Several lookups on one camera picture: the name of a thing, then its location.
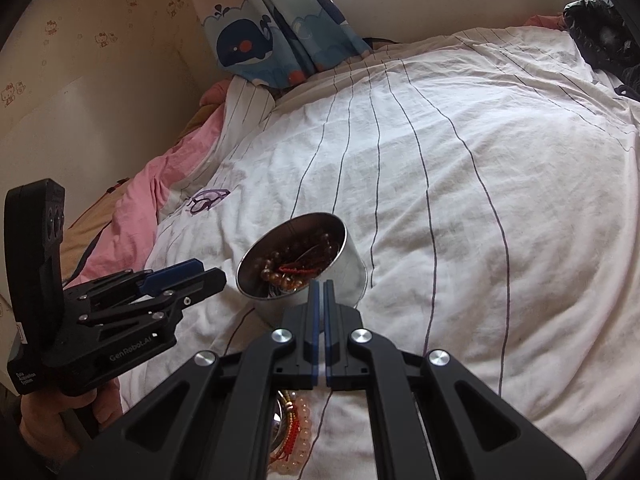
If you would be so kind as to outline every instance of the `silver bolt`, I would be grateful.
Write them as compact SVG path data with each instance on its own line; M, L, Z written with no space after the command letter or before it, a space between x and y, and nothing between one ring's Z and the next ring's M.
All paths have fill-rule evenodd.
M193 361L198 366L211 366L216 362L216 355L209 350L201 350L193 356Z
M273 339L276 343L287 343L291 341L292 338L293 334L286 328L277 328L276 330L271 332L271 339Z
M351 332L351 340L354 343L368 343L373 338L373 334L366 328L357 328Z
M432 365L445 366L451 361L451 357L444 350L434 350L429 354L429 361Z

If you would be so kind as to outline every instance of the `curtain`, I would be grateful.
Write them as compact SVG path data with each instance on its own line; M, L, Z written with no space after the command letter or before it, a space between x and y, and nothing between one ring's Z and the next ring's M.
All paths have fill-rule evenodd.
M193 0L220 68L289 88L370 54L331 0Z

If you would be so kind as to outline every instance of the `metal bowl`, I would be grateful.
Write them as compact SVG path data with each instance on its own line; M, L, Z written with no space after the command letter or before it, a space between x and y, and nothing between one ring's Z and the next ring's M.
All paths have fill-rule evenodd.
M329 233L338 245L338 253L331 264L316 278L333 280L335 299L347 306L356 306L367 288L367 269L356 251L353 240L342 220L330 213L309 213L292 218L273 228L247 251L236 273L238 290L247 297L256 312L267 323L277 327L288 306L306 303L308 285L276 298L269 297L269 285L260 277L264 259L321 229Z

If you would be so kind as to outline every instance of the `wallpaper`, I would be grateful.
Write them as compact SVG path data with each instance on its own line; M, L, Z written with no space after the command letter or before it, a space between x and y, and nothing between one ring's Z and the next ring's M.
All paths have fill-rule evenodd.
M225 76L190 0L33 0L0 52L0 137L76 78L154 49L177 50L203 92Z

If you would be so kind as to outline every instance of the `eyeglasses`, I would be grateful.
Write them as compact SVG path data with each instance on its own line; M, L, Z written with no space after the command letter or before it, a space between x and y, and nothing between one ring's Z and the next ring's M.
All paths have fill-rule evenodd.
M231 192L228 189L203 189L191 197L189 212L195 215L205 209L208 211L229 193Z

